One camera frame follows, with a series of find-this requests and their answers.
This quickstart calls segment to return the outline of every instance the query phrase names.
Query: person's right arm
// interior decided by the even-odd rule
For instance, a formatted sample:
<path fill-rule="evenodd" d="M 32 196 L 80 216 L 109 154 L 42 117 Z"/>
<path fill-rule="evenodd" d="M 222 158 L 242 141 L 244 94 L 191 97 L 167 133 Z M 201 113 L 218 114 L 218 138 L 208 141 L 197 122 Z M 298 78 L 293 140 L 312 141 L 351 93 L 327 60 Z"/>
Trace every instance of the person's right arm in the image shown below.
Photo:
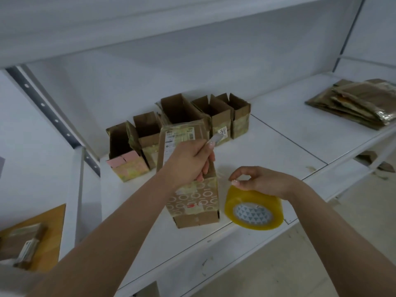
<path fill-rule="evenodd" d="M 236 180 L 242 174 L 251 179 Z M 396 266 L 307 184 L 262 167 L 240 167 L 230 180 L 291 203 L 339 296 L 396 296 Z"/>

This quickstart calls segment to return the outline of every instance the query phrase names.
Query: forearm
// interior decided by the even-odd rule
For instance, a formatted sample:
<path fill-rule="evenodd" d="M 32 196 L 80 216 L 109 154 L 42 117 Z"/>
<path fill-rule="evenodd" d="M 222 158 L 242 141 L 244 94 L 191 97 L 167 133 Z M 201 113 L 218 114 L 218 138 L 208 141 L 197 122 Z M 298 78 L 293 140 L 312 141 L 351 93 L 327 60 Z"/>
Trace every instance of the forearm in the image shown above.
<path fill-rule="evenodd" d="M 70 251 L 29 297 L 112 297 L 175 190 L 158 173 Z"/>
<path fill-rule="evenodd" d="M 340 296 L 396 293 L 396 268 L 311 188 L 290 199 Z"/>

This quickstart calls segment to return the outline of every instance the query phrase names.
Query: person's left hand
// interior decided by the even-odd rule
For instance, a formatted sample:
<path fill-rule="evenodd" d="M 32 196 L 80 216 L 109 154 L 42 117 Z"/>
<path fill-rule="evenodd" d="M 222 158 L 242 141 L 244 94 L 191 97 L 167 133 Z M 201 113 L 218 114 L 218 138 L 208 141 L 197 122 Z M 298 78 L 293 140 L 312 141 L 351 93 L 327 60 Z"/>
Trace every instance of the person's left hand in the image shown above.
<path fill-rule="evenodd" d="M 179 143 L 161 170 L 172 177 L 177 187 L 192 182 L 203 181 L 209 169 L 209 160 L 215 161 L 215 143 L 207 140 L 188 140 Z"/>

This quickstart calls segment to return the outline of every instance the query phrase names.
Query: person's left arm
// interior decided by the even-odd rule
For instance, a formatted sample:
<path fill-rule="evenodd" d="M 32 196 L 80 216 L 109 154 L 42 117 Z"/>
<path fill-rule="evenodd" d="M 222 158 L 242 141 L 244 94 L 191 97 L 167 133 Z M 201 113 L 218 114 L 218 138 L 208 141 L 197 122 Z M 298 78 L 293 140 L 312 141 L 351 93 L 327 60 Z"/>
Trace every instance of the person's left arm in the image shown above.
<path fill-rule="evenodd" d="M 173 192 L 207 173 L 214 144 L 180 143 L 164 167 L 71 250 L 27 297 L 113 297 Z"/>

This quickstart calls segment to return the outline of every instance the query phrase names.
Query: skin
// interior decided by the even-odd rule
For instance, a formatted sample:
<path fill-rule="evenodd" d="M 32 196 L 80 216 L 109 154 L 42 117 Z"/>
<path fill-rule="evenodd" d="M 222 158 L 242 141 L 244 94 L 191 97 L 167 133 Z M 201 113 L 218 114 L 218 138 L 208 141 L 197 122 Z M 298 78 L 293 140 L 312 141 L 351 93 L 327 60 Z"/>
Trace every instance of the skin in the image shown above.
<path fill-rule="evenodd" d="M 207 173 L 214 145 L 180 143 L 164 167 L 71 250 L 28 297 L 112 297 L 171 194 Z M 238 181 L 242 175 L 250 180 Z M 294 207 L 340 296 L 395 296 L 396 268 L 309 186 L 261 167 L 240 167 L 232 184 Z"/>

